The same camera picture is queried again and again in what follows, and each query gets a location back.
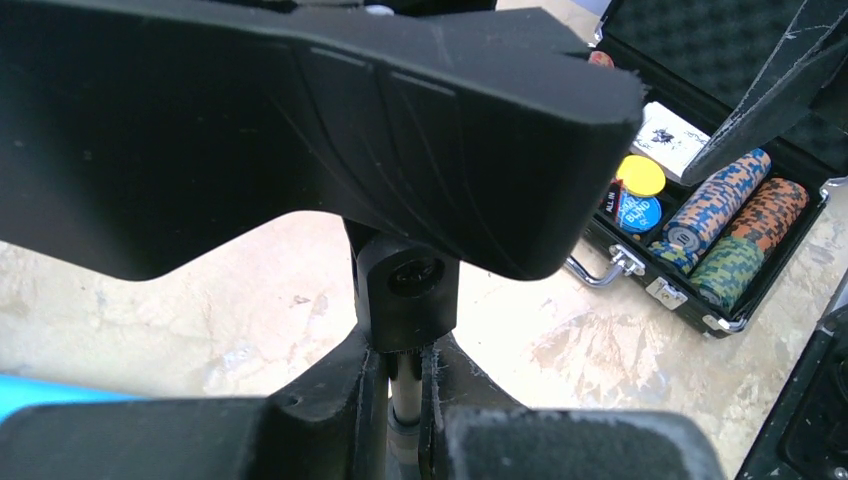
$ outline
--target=poker chip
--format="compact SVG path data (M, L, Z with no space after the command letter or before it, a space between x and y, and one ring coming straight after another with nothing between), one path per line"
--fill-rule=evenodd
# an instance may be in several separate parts
M657 162L642 155L624 157L615 179L627 189L627 192L637 197L653 197L665 188L665 173Z
M660 223L662 207L654 197L640 198L623 193L618 211L621 228L628 233L644 233Z
M730 190L741 205L756 190L771 169L771 158L756 149L714 173L707 181L718 180L731 185Z
M615 68L615 63L612 61L612 57L600 50L595 50L589 54L589 63L594 63L595 65L601 65L603 67Z
M770 169L756 149L710 176L663 226L665 240L703 256Z
M755 243L768 257L809 200L804 187L783 178L773 178L748 202L730 225L728 235Z
M725 236L716 243L690 281L708 302L731 310L765 261L756 243Z
M680 245L669 242L654 242L648 247L648 251L663 260L668 260L684 275L689 274L698 263L698 256L687 252Z

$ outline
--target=metal rod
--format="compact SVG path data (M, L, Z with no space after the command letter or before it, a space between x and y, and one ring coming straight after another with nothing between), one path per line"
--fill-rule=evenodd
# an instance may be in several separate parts
M421 354L396 353L397 369L390 377L395 418L402 425L416 425L421 417Z

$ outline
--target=marble floor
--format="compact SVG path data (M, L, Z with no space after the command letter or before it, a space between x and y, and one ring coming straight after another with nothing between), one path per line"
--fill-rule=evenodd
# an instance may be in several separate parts
M538 4L507 2L507 7ZM544 3L589 38L597 18ZM735 474L848 267L848 194L825 211L745 334L705 338L635 283L518 283L463 265L460 344L520 401L680 412ZM600 271L586 245L575 255ZM0 372L152 397L267 394L354 324L341 220L298 213L154 281L0 244Z

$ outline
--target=black plastic mount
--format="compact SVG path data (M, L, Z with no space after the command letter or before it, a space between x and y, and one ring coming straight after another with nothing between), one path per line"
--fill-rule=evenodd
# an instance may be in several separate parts
M532 411L451 335L424 349L419 466L425 479L719 479L683 417ZM354 329L268 398L43 406L0 429L0 478L380 479L385 355Z
M145 280L319 210L543 278L642 120L587 54L538 9L0 0L0 239Z
M381 353L416 350L456 327L459 260L346 221L356 318Z

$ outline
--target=black foam pad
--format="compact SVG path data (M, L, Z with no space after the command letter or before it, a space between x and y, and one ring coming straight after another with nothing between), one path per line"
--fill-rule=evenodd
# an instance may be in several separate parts
M724 478L703 433L679 415L461 407L445 429L456 480Z
M615 37L732 110L786 33L802 0L629 0L604 25ZM814 113L784 139L848 168L848 134Z

